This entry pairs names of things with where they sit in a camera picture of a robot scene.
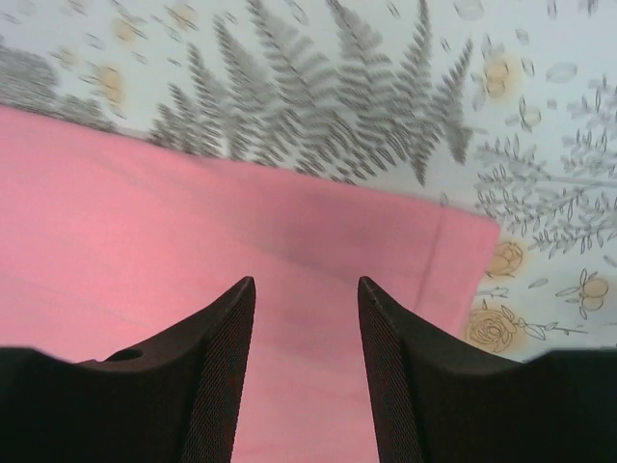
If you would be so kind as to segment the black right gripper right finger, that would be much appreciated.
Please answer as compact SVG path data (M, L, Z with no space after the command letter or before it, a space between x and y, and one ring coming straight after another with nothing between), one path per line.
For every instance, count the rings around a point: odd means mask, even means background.
M519 363L454 338L367 277L358 305L381 461L615 460L614 350Z

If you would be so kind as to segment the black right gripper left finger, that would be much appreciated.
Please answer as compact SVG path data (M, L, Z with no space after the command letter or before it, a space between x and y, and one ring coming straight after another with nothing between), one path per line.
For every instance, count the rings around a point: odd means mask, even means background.
M103 361L1 351L5 462L228 462L255 315L255 282Z

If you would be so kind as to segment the pink polo shirt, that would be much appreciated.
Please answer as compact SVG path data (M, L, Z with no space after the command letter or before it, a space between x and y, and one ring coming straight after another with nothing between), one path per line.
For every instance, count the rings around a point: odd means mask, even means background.
M498 235L419 198L1 112L1 342L101 359L253 277L237 462L375 461L359 278L457 334Z

